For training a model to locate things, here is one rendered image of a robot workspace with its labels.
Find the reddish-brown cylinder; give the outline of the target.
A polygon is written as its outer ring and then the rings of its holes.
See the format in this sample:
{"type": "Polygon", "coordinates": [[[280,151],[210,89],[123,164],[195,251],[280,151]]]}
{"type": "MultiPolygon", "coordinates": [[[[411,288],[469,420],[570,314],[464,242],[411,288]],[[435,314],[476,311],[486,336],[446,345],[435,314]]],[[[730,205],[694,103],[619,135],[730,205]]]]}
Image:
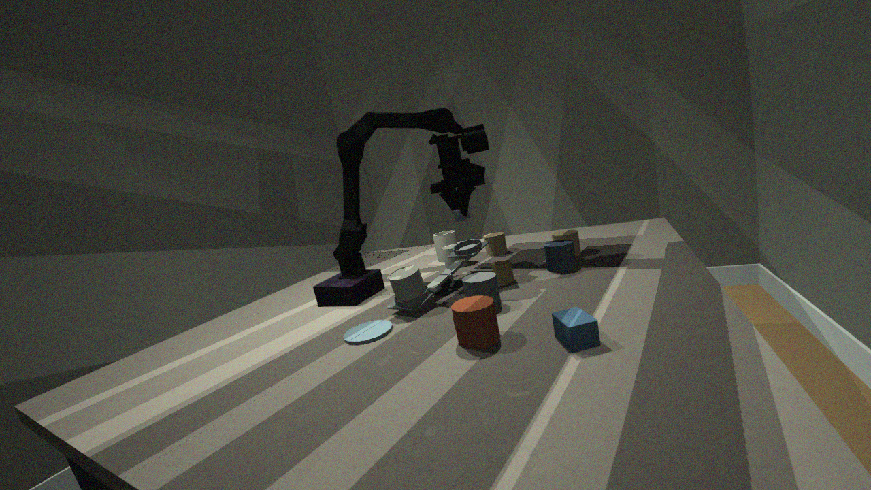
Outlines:
{"type": "Polygon", "coordinates": [[[478,350],[499,340],[497,311],[492,297],[466,297],[451,305],[459,346],[478,350]]]}

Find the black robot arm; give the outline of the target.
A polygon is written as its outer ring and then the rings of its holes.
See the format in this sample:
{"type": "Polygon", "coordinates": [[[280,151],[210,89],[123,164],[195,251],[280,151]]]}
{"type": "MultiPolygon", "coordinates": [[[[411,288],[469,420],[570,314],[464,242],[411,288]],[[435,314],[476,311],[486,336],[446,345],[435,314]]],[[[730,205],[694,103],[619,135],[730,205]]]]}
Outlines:
{"type": "Polygon", "coordinates": [[[339,245],[335,250],[335,259],[340,265],[339,279],[357,279],[366,274],[361,245],[364,243],[367,224],[360,219],[360,164],[365,143],[378,128],[421,128],[448,134],[432,135],[429,144],[438,144],[438,154],[441,159],[461,156],[461,147],[467,153],[488,151],[487,135],[483,124],[475,127],[461,128],[455,123],[451,111],[447,108],[436,108],[423,112],[367,112],[361,120],[343,131],[337,137],[337,148],[340,163],[343,168],[344,220],[340,227],[339,245]]]}

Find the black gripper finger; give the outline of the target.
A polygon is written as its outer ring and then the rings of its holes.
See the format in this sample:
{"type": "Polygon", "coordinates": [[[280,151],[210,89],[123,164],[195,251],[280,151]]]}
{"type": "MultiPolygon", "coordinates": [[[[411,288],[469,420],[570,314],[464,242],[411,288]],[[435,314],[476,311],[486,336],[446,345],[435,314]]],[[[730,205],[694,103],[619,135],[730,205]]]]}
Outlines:
{"type": "Polygon", "coordinates": [[[461,191],[454,191],[453,196],[455,198],[455,202],[461,211],[463,216],[467,215],[467,211],[469,211],[469,199],[472,191],[474,191],[476,187],[471,187],[470,189],[465,189],[461,191]]]}
{"type": "Polygon", "coordinates": [[[457,202],[455,202],[455,198],[454,198],[452,192],[454,192],[454,191],[451,191],[448,193],[439,193],[439,196],[444,198],[445,202],[448,204],[448,207],[451,208],[452,211],[454,211],[455,209],[458,209],[459,207],[457,205],[457,202]]]}

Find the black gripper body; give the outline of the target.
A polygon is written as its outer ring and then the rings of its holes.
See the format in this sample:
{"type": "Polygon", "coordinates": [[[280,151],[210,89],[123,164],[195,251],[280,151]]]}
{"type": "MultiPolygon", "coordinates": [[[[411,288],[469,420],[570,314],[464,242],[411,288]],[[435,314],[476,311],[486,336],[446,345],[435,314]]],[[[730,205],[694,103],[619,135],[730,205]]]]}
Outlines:
{"type": "Polygon", "coordinates": [[[463,169],[464,163],[465,159],[461,159],[461,156],[441,159],[438,169],[442,168],[444,179],[431,185],[431,193],[448,193],[455,191],[455,187],[457,187],[457,191],[461,191],[470,189],[477,185],[485,184],[485,179],[482,174],[466,176],[463,169]]]}

